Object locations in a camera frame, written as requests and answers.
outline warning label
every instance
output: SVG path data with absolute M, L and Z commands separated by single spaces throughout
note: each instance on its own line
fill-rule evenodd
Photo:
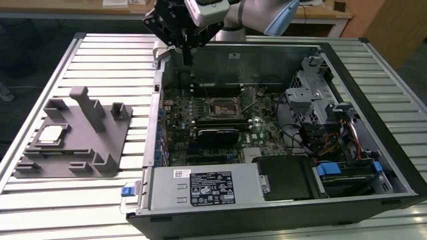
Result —
M 231 171 L 191 173 L 189 190 L 195 207 L 236 203 Z

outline blue release tab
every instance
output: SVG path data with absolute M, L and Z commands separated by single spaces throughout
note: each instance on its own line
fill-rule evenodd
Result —
M 379 161 L 373 162 L 373 167 L 375 167 L 376 173 L 379 174 L 383 171 L 383 166 Z
M 121 197 L 133 197 L 135 196 L 135 186 L 121 187 Z
M 315 169 L 317 170 L 317 174 L 321 177 L 325 174 L 325 171 L 324 171 L 323 167 L 319 165 L 319 166 L 315 167 Z
M 335 162 L 320 163 L 315 168 L 317 170 L 319 176 L 341 174 L 339 164 Z

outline slatted metal table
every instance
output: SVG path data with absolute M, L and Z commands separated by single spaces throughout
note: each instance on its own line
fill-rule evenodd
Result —
M 35 107 L 0 163 L 0 240 L 141 240 L 125 220 L 120 188 L 141 177 L 145 134 L 155 76 L 152 49 L 157 38 L 145 34 L 87 34 L 75 38 Z M 328 42 L 388 126 L 420 174 L 427 179 L 427 108 L 379 56 L 359 39 L 248 37 L 248 41 Z M 49 98 L 68 105 L 72 86 L 87 86 L 101 104 L 123 102 L 133 108 L 120 172 L 111 178 L 17 179 L 12 175 L 23 150 L 41 126 Z M 343 99 L 343 88 L 336 86 Z M 127 206 L 136 204 L 128 198 Z M 284 231 L 220 235 L 203 239 L 425 239 L 427 206 L 381 213 L 357 224 Z

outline white label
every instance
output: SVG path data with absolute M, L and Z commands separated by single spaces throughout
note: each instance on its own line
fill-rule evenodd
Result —
M 231 194 L 231 195 L 223 195 L 224 196 L 224 199 L 233 199 L 235 198 L 235 195 Z
M 229 53 L 228 59 L 240 59 L 240 53 Z
M 189 169 L 173 170 L 173 178 L 189 178 L 191 173 L 192 171 Z

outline wooden desk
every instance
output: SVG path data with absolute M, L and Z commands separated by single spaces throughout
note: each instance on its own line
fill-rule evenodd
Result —
M 155 0 L 127 8 L 103 8 L 103 0 L 0 0 L 0 18 L 141 20 L 153 5 Z M 352 17 L 351 12 L 333 10 L 333 0 L 325 0 L 324 6 L 299 8 L 292 23 L 333 25 L 328 36 L 339 37 Z

